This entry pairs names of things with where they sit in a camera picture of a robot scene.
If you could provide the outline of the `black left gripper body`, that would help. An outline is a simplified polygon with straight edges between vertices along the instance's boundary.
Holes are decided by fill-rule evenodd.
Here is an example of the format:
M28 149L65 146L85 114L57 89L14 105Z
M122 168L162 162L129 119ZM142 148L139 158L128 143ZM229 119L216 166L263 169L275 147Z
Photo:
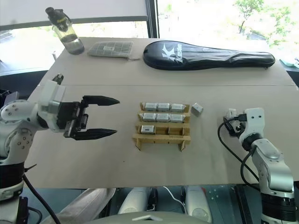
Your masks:
M57 115L57 126L65 138L88 138L86 129L88 115L85 109L88 104L81 102L62 102Z

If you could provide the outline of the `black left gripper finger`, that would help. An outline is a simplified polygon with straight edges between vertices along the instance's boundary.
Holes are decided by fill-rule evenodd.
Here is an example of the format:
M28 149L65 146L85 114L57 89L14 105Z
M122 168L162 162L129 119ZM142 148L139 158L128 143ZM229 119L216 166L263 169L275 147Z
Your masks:
M74 140L97 140L97 139L108 137L115 133L117 133L117 130L96 128L96 129L88 129L83 132L81 131L73 132L70 135L70 138Z
M119 104L120 101L114 98L106 97L106 96L83 96L81 100L81 104L84 107L88 107L89 105L98 105L98 106L110 106Z

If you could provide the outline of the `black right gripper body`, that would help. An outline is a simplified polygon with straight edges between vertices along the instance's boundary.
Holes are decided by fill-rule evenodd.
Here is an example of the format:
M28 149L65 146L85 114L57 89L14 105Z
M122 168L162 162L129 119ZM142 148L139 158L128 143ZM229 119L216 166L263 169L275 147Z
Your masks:
M224 126L227 129L230 137L239 138L240 135L244 132L246 127L246 116L237 115L231 118L224 116L223 117Z

